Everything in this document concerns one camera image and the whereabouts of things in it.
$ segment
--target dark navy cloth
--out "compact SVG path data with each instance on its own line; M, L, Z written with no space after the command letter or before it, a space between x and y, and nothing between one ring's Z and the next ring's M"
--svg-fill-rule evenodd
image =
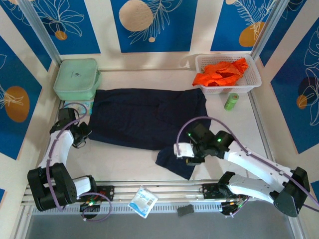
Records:
M178 162L172 146L180 128L191 118L207 116L200 89L165 91L150 89L97 90L89 138L121 146L164 150L156 164L189 179L194 167ZM201 122L209 128L210 121ZM181 142L188 142L185 133Z

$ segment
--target plastic basket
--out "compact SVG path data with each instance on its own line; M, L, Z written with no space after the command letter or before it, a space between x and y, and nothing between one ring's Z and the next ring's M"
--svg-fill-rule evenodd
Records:
M195 59L196 71L203 73L205 66L217 64L221 61L234 62L240 58L246 58L249 68L245 71L244 76L236 82L235 86L213 86L207 87L200 85L204 94L221 94L221 93L247 93L254 87L261 86L261 77L253 58L249 54L206 54L198 55Z

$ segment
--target green cylindrical object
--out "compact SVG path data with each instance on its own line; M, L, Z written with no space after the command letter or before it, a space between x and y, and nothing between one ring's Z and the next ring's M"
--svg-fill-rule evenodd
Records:
M234 108L235 104L237 103L238 99L239 99L239 95L238 94L236 94L236 93L230 94L228 99L227 99L227 101L226 101L226 104L224 106L225 110L227 110L227 111L233 110L233 108Z

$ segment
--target orange fabric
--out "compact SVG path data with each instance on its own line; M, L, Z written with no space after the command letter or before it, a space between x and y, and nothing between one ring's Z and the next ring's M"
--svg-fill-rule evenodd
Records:
M235 62L219 62L215 65L205 66L204 73L198 73L193 86L234 86L236 81L244 76L249 67L245 58Z

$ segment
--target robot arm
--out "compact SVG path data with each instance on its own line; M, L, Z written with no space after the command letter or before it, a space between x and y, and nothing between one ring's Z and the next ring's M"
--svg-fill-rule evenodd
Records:
M57 139L61 129L68 123L75 120L74 110L71 108L59 111L59 121L50 131L50 144L48 150L36 169L28 172L27 178L32 195L39 211L55 208L55 202L47 186L46 164L49 159L49 152L52 149L51 162L49 165L50 178L54 180L53 190L59 205L75 203L79 195L85 192L96 191L96 184L92 176L83 176L72 179L66 170L66 160L70 147L78 147L90 134L90 129L85 123L79 126L72 124L62 132L54 148L53 142Z
M231 194L247 195L273 203L278 210L290 217L298 215L307 195L284 174L295 179L309 192L308 176L302 168L297 167L296 170L291 170L261 157L245 147L246 153L229 133L220 131L214 135L199 123L192 127L187 135L191 139L192 145L184 143L182 145L184 149L180 151L182 156L187 156L186 163L188 165L201 164L208 155L217 156L245 168L261 179L249 179L233 172L226 172L218 183L218 190L225 197ZM275 166L280 172L278 173L274 168L252 155Z

